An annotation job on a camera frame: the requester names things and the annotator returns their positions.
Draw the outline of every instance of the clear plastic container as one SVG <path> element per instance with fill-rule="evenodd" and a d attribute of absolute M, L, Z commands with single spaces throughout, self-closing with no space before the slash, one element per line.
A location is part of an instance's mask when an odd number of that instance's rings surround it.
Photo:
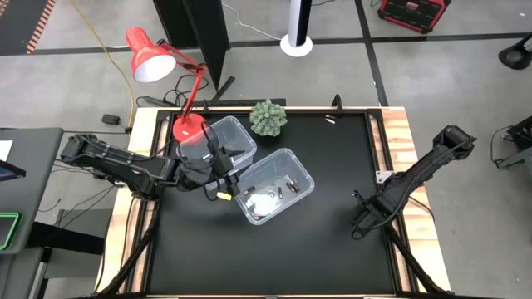
<path fill-rule="evenodd" d="M 239 178 L 236 201 L 248 220 L 260 225 L 314 190 L 314 180 L 290 149 L 279 149 Z"/>
<path fill-rule="evenodd" d="M 233 116 L 226 116 L 221 120 L 216 121 L 211 125 L 213 131 L 218 136 L 220 146 L 227 150 L 242 151 L 241 153 L 232 156 L 233 170 L 229 174 L 250 166 L 253 163 L 253 155 L 257 151 L 257 144 L 249 136 L 248 131 L 240 124 L 240 121 Z M 185 142 L 180 144 L 181 154 L 188 159 L 212 159 L 212 156 L 207 147 L 207 139 L 202 132 L 191 136 Z M 216 189 L 216 183 L 211 183 L 206 186 L 208 190 Z"/>

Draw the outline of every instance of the white cable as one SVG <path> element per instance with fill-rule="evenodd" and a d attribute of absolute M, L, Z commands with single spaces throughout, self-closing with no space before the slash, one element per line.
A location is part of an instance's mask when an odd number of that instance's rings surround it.
<path fill-rule="evenodd" d="M 269 38 L 273 38 L 274 40 L 278 40 L 278 41 L 281 40 L 280 38 L 278 38 L 278 37 L 274 37 L 274 36 L 272 36 L 272 35 L 269 35 L 268 33 L 264 32 L 264 31 L 262 31 L 262 30 L 259 30 L 259 29 L 255 28 L 255 27 L 253 27 L 253 26 L 250 26 L 250 25 L 247 25 L 247 24 L 242 23 L 242 20 L 240 20 L 240 12 L 239 12 L 239 11 L 237 11 L 236 9 L 232 8 L 231 6 L 229 6 L 229 5 L 227 5 L 227 4 L 223 3 L 223 2 L 222 2 L 222 5 L 225 6 L 225 7 L 227 7 L 228 9 L 232 10 L 233 12 L 236 12 L 236 17 L 237 17 L 237 19 L 239 20 L 239 24 L 240 24 L 240 26 L 242 26 L 242 27 L 246 27 L 246 28 L 249 28 L 249 29 L 251 29 L 251 30 L 253 30 L 253 31 L 256 31 L 256 32 L 258 32 L 258 33 L 262 33 L 262 34 L 264 34 L 265 36 L 267 36 L 267 37 L 269 37 Z"/>

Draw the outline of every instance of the gray floor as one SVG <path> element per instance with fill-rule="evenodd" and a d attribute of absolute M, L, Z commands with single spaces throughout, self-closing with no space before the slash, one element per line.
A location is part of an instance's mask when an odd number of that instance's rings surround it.
<path fill-rule="evenodd" d="M 241 12 L 243 22 L 276 37 L 286 34 L 288 0 L 224 0 Z M 123 46 L 125 30 L 143 27 L 152 40 L 164 37 L 152 1 L 77 1 L 107 46 Z M 418 34 L 378 19 L 363 0 L 373 37 Z M 225 9 L 231 41 L 268 39 L 243 28 Z M 453 2 L 431 35 L 527 32 L 532 27 L 529 0 L 463 0 Z M 314 7 L 311 37 L 361 37 L 353 0 Z M 447 124 L 476 136 L 474 153 L 445 167 L 428 183 L 431 206 L 453 290 L 460 294 L 527 298 L 532 293 L 532 192 L 521 167 L 499 171 L 490 162 L 490 137 L 496 129 L 532 114 L 532 69 L 512 71 L 497 60 L 498 52 L 515 40 L 403 42 L 375 44 L 390 105 L 405 106 L 421 156 L 432 137 Z M 98 47 L 96 39 L 67 0 L 57 0 L 40 49 Z M 200 60 L 197 51 L 190 51 Z M 113 54 L 131 79 L 130 53 Z M 103 113 L 126 121 L 130 102 L 120 75 L 103 54 L 0 56 L 2 126 L 61 126 L 66 130 L 119 130 L 100 122 Z M 136 96 L 162 97 L 183 71 L 162 81 L 141 85 L 131 80 Z M 363 44 L 315 46 L 304 58 L 288 58 L 278 47 L 235 48 L 228 52 L 222 80 L 235 76 L 225 99 L 286 97 L 290 105 L 330 105 L 336 93 L 345 105 L 378 105 Z M 212 86 L 199 93 L 209 99 Z M 127 138 L 101 135 L 114 145 Z M 512 145 L 498 140 L 495 153 L 504 156 Z M 37 218 L 52 223 L 59 208 L 69 209 L 107 186 L 85 174 L 56 172 L 42 208 L 58 207 Z M 114 193 L 96 207 L 111 208 Z M 47 297 L 74 287 L 87 294 L 94 278 L 51 282 Z"/>

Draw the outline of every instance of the red case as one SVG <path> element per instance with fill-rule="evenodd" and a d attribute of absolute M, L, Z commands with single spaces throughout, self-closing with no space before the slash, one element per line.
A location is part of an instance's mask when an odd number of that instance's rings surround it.
<path fill-rule="evenodd" d="M 377 13 L 381 19 L 428 33 L 449 4 L 451 0 L 382 0 Z"/>

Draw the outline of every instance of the yellow tag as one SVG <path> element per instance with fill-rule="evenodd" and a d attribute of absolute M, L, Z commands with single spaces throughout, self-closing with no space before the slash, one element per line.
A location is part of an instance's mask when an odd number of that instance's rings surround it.
<path fill-rule="evenodd" d="M 221 199 L 225 199 L 225 200 L 231 200 L 231 195 L 230 194 L 225 194 L 223 192 L 218 192 L 216 194 L 216 196 L 218 196 L 219 198 Z"/>

